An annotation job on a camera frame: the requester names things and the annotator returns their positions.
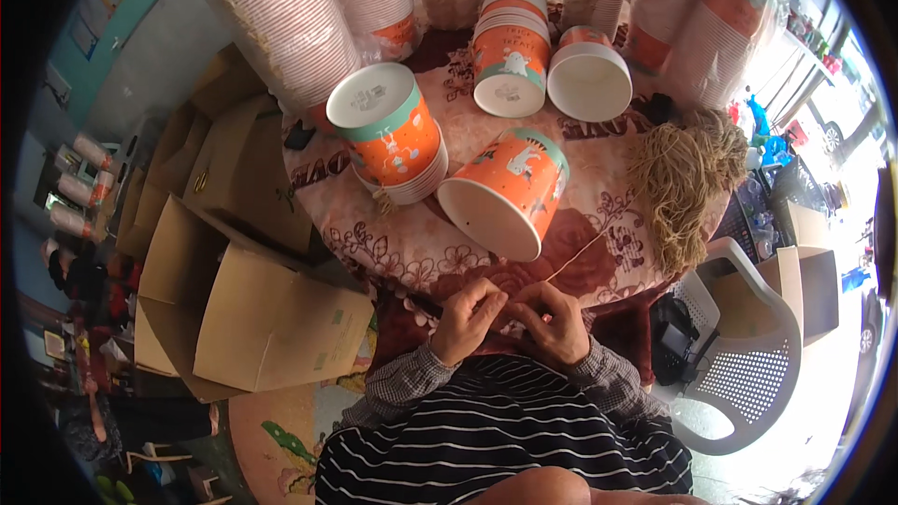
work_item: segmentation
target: car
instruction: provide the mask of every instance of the car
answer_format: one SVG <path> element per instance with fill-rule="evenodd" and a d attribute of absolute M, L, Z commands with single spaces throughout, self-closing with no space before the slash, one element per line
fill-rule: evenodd
<path fill-rule="evenodd" d="M 851 404 L 847 410 L 843 433 L 847 432 L 857 419 L 855 416 L 864 407 L 867 399 L 870 382 L 876 370 L 876 350 L 882 341 L 887 311 L 883 302 L 876 296 L 876 289 L 870 289 L 861 298 L 858 372 L 854 379 L 854 391 L 851 394 Z"/>

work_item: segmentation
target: plastic crate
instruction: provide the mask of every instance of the plastic crate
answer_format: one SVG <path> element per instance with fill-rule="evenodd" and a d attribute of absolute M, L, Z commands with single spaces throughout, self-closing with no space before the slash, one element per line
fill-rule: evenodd
<path fill-rule="evenodd" d="M 748 259 L 757 265 L 758 250 L 754 246 L 754 238 L 752 232 L 748 228 L 748 219 L 746 212 L 742 208 L 742 202 L 736 196 L 735 192 L 730 196 L 730 203 L 726 206 L 723 219 L 720 219 L 720 225 L 717 231 L 711 237 L 711 240 L 718 238 L 730 237 L 736 241 L 736 244 L 748 255 Z"/>
<path fill-rule="evenodd" d="M 770 194 L 770 211 L 777 220 L 780 234 L 787 245 L 795 243 L 795 226 L 789 216 L 789 202 L 822 212 L 827 217 L 832 210 L 826 202 L 823 189 L 814 180 L 801 157 L 783 166 L 776 174 Z"/>

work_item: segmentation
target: cardboard box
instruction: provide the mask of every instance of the cardboard box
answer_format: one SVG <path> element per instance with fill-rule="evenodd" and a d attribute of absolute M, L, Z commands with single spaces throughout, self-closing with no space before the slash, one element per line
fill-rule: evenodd
<path fill-rule="evenodd" d="M 268 87 L 231 43 L 216 53 L 196 81 L 190 103 L 214 120 L 241 101 L 267 92 Z"/>
<path fill-rule="evenodd" d="M 119 252 L 138 260 L 146 257 L 167 194 L 184 196 L 212 119 L 242 100 L 266 91 L 235 45 L 230 44 L 213 57 L 196 81 L 190 101 L 169 117 L 143 177 L 138 179 L 135 170 L 131 178 L 118 225 L 116 249 Z"/>
<path fill-rule="evenodd" d="M 312 224 L 286 174 L 281 120 L 269 95 L 222 113 L 196 158 L 184 199 L 246 236 L 300 254 L 308 251 Z"/>
<path fill-rule="evenodd" d="M 165 367 L 209 402 L 347 374 L 374 312 L 368 298 L 170 197 L 138 290 L 138 365 Z"/>
<path fill-rule="evenodd" d="M 755 268 L 795 313 L 806 347 L 839 325 L 839 274 L 835 253 L 827 247 L 832 244 L 825 216 L 792 202 L 789 214 L 797 245 L 779 248 Z M 769 307 L 742 275 L 713 281 L 709 292 L 720 309 L 717 331 L 724 337 L 755 337 L 776 329 Z"/>

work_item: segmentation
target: ghost illustration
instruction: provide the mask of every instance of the ghost illustration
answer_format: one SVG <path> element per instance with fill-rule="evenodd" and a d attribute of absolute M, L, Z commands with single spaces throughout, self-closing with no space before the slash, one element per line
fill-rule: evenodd
<path fill-rule="evenodd" d="M 524 57 L 516 50 L 510 50 L 507 47 L 502 50 L 505 53 L 506 66 L 500 69 L 500 72 L 509 72 L 511 74 L 519 74 L 522 77 L 527 76 L 527 63 L 530 57 Z"/>
<path fill-rule="evenodd" d="M 533 147 L 525 147 L 516 157 L 508 161 L 506 168 L 514 175 L 523 175 L 529 182 L 530 176 L 533 174 L 533 168 L 527 162 L 530 159 L 539 160 L 540 158 L 540 153 L 536 152 Z"/>

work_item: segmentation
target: striped shirt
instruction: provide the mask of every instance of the striped shirt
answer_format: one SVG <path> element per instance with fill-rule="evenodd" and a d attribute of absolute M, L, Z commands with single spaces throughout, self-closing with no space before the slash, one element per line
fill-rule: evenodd
<path fill-rule="evenodd" d="M 664 408 L 594 339 L 568 376 L 514 355 L 447 368 L 425 345 L 366 390 L 321 452 L 320 503 L 461 503 L 536 466 L 603 490 L 691 490 L 691 454 Z"/>

